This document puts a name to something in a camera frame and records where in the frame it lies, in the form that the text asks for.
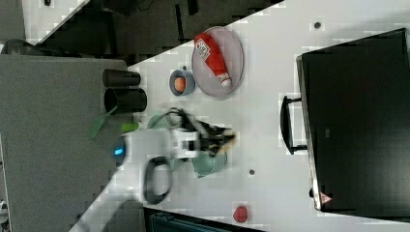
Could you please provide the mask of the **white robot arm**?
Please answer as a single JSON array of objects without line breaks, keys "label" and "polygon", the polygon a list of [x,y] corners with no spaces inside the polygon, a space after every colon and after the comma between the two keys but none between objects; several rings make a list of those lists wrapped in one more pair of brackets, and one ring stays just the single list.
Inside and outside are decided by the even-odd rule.
[{"label": "white robot arm", "polygon": [[103,232],[127,201],[158,205],[171,192],[173,160],[215,157],[235,140],[234,131],[198,120],[123,135],[124,159],[108,184],[69,232]]}]

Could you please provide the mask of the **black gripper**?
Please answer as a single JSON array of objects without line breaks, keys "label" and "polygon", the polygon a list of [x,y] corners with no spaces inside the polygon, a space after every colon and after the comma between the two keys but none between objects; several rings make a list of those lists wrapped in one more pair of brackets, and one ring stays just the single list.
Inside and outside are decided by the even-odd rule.
[{"label": "black gripper", "polygon": [[229,129],[229,128],[223,128],[223,127],[219,127],[216,125],[210,125],[202,121],[194,121],[193,126],[195,130],[199,132],[197,145],[198,145],[198,150],[202,152],[209,152],[208,146],[209,146],[210,136],[216,135],[222,132],[233,131],[232,129]]}]

